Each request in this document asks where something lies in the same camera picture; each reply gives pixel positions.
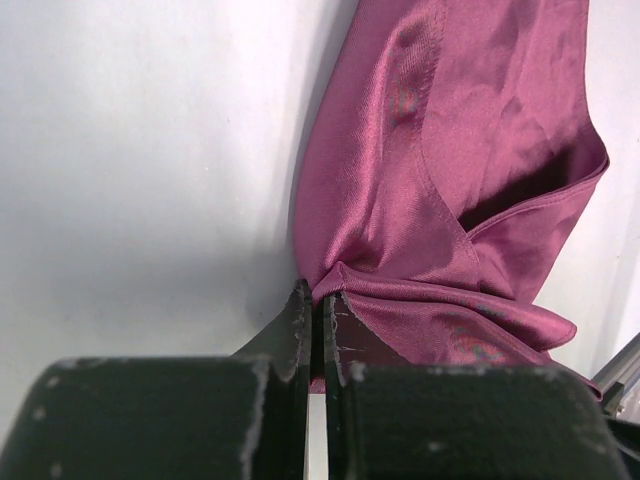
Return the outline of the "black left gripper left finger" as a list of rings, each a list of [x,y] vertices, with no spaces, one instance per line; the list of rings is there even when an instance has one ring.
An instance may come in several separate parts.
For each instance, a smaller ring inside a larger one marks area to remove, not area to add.
[[[1,451],[5,479],[304,479],[312,301],[229,356],[76,357],[49,366]]]

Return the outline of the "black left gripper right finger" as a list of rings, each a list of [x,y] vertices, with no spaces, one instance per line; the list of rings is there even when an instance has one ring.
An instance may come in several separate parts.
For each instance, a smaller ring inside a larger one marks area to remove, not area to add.
[[[333,479],[624,479],[593,395],[549,367],[412,365],[322,307]]]

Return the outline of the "purple cloth napkin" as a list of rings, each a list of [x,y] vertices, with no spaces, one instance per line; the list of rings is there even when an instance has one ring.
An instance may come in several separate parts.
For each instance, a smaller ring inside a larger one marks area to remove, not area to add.
[[[552,364],[535,305],[609,158],[585,1],[362,1],[300,171],[294,248],[414,364]]]

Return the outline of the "right aluminium side rail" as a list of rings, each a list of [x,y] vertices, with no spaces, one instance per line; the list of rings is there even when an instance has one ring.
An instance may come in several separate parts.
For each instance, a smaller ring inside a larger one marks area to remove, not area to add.
[[[602,391],[606,415],[639,423],[639,335],[630,340],[592,379]]]

